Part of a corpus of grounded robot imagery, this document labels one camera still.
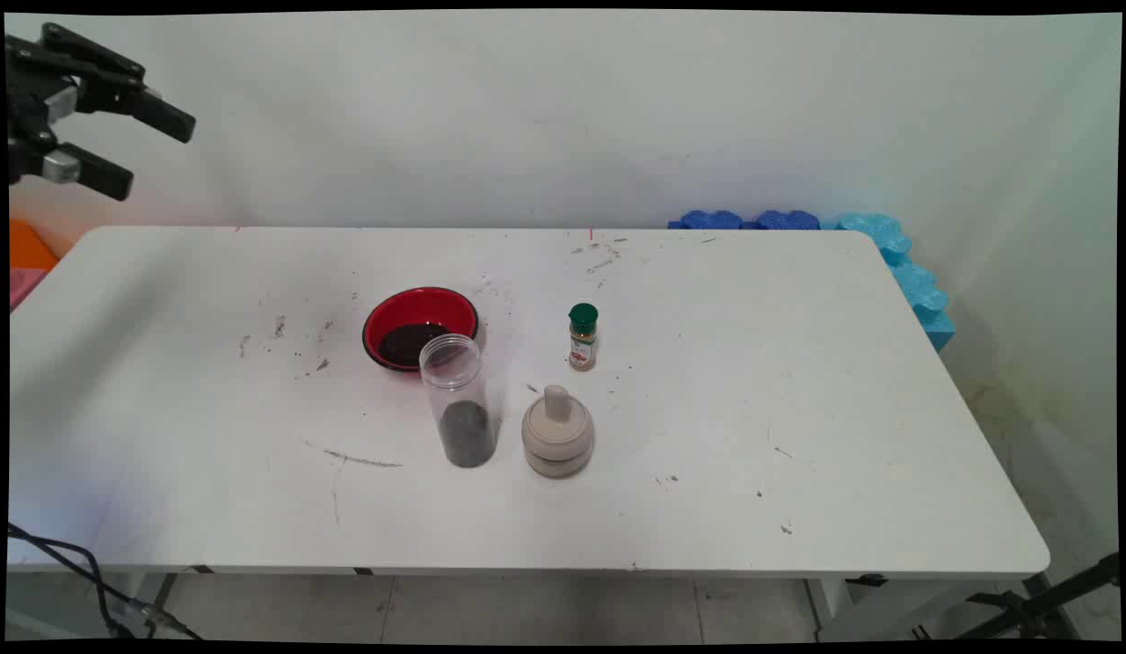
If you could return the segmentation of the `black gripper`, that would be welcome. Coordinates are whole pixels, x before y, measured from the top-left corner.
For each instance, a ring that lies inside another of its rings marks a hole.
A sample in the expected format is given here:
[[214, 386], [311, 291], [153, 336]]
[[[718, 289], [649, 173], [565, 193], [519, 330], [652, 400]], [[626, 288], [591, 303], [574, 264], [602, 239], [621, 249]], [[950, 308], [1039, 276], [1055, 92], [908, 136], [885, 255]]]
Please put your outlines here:
[[129, 197], [134, 174], [126, 167], [82, 146], [60, 144], [53, 125], [72, 111], [127, 115], [182, 144], [191, 141], [196, 119], [144, 82], [143, 64], [59, 24], [43, 24], [39, 45], [61, 64], [62, 73], [35, 61], [35, 43], [6, 38], [8, 183], [41, 174], [52, 183], [82, 185], [115, 201]]

